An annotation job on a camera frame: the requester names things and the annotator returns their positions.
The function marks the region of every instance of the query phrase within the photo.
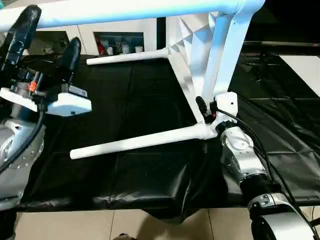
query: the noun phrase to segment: white tube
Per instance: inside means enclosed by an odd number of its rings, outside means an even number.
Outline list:
[[[263,0],[123,0],[114,4],[106,0],[91,0],[82,4],[79,0],[42,3],[38,28],[69,25],[116,22],[135,19],[169,17],[221,11],[235,14],[254,9],[255,2]],[[0,10],[0,32],[7,32],[24,7]]]
[[[179,142],[190,139],[210,139],[214,138],[215,136],[216,135],[211,130],[210,124],[201,122],[193,126],[179,128],[171,131],[164,131],[120,141],[73,149],[70,152],[70,158],[87,158],[96,155],[145,148],[149,146]]]
[[[97,64],[111,64],[119,62],[129,62],[129,61],[138,61],[146,59],[161,59],[168,57],[168,48],[164,48],[156,51],[144,51],[138,53],[130,53],[116,56],[105,56],[105,57],[96,57],[86,60],[88,65],[97,65]]]

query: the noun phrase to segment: chair leg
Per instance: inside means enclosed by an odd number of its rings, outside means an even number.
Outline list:
[[[102,154],[145,148],[149,146],[180,142],[190,139],[205,140],[214,137],[216,137],[216,135],[211,130],[211,125],[200,122],[193,126],[175,130],[73,149],[70,152],[70,157],[71,159],[80,159]]]
[[[97,64],[112,64],[120,62],[129,62],[129,61],[138,61],[138,60],[147,60],[147,59],[161,59],[168,57],[168,48],[163,48],[156,51],[143,51],[138,53],[130,53],[116,56],[105,56],[105,57],[96,57],[86,60],[88,65],[97,65]]]

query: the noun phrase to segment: black cable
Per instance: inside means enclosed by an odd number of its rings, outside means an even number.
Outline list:
[[[24,143],[19,147],[19,149],[0,166],[0,175],[21,156],[21,154],[27,149],[27,147],[33,142],[33,140],[40,132],[45,117],[45,109],[39,105],[37,105],[39,118],[36,125],[34,126],[34,129],[32,130],[31,134],[26,138]]]
[[[268,169],[270,178],[271,178],[272,181],[275,181],[275,176],[273,175],[272,170],[271,170],[271,163],[270,163],[270,160],[269,160],[269,156],[268,156],[268,154],[267,154],[267,152],[266,152],[266,150],[265,150],[262,142],[260,141],[259,137],[257,136],[257,134],[256,134],[243,120],[241,120],[240,118],[238,118],[238,117],[230,114],[229,112],[223,111],[223,110],[221,110],[221,109],[216,109],[216,110],[217,110],[218,112],[222,113],[222,114],[225,114],[225,115],[229,116],[230,118],[233,118],[233,119],[237,120],[237,122],[241,123],[241,125],[243,125],[243,127],[244,127],[248,132],[250,132],[251,136],[255,138],[255,141],[254,141],[254,142],[255,142],[255,143],[258,142],[258,144],[259,144],[259,146],[260,146],[260,148],[261,148],[261,150],[262,150],[262,153],[263,153],[263,154],[260,154],[260,155],[264,157],[263,159],[264,159],[265,162],[266,162],[266,167],[267,167],[267,169]]]

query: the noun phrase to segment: black tablecloth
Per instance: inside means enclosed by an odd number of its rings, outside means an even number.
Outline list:
[[[81,57],[74,83],[87,90],[92,112],[47,116],[45,150],[20,210],[143,209],[181,221],[198,208],[243,205],[217,138],[71,160],[71,149],[196,123],[168,60],[87,66],[89,57]],[[28,65],[50,72],[40,58],[29,56]],[[278,56],[241,56],[229,90],[297,202],[319,204],[319,97]]]

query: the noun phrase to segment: cabinet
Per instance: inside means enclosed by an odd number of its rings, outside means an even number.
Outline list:
[[[144,51],[157,49],[156,18],[84,24],[78,27],[88,55],[101,55],[98,45],[102,45],[105,49],[112,46],[114,55],[118,54],[114,45],[118,45],[116,48],[119,47],[121,51],[123,45],[128,45],[130,48],[128,53],[135,53],[135,47],[141,44]]]

